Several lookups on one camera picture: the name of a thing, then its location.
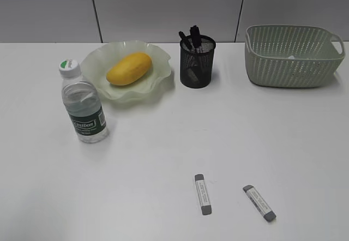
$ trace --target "pen holder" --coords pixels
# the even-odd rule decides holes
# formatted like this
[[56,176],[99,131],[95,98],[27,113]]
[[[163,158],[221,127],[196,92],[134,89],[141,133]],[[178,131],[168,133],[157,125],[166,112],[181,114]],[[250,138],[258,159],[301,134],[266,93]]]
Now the pen holder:
[[[187,39],[192,44],[191,36]],[[202,88],[211,82],[212,64],[216,42],[201,35],[201,47],[189,50],[180,42],[180,81],[190,88]]]

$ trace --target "yellow mango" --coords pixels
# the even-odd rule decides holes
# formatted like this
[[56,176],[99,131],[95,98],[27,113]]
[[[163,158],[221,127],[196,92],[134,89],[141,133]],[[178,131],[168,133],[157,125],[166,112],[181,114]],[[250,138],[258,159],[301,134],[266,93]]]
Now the yellow mango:
[[152,67],[152,59],[137,52],[124,57],[107,73],[109,83],[117,86],[129,85],[140,79]]

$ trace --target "gray wall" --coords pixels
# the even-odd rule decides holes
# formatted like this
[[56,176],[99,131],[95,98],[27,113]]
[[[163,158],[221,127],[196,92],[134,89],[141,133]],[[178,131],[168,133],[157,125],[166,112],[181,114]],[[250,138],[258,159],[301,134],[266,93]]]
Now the gray wall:
[[349,40],[349,0],[244,0],[237,41],[264,24],[319,26]]
[[[246,28],[259,24],[320,26],[349,40],[349,0],[242,1],[95,0],[95,7],[104,42],[178,42],[178,31],[192,25],[216,41],[235,41],[236,33],[244,41]],[[0,0],[0,15],[0,42],[100,42],[92,0]]]
[[103,41],[178,42],[199,25],[219,41],[234,41],[242,0],[95,0]]
[[0,42],[100,42],[92,0],[0,0]]

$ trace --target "basket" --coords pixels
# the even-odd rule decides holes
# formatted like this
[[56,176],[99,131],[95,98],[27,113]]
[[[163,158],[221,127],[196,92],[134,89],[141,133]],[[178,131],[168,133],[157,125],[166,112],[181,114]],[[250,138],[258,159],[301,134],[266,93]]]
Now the basket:
[[[333,46],[333,38],[339,41],[341,53]],[[266,25],[246,30],[247,75],[259,86],[321,86],[344,57],[340,37],[323,28]]]

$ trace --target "wavy glass bowl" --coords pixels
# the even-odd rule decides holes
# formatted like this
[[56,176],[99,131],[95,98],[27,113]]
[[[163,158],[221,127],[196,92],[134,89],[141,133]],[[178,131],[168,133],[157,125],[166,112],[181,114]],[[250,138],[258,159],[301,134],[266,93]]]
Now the wavy glass bowl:
[[[107,72],[122,58],[135,53],[148,54],[153,62],[152,68],[139,80],[127,86],[111,85]],[[104,97],[125,103],[141,100],[157,88],[159,83],[171,75],[169,54],[158,46],[142,41],[124,41],[106,44],[91,52],[82,62],[82,73]]]

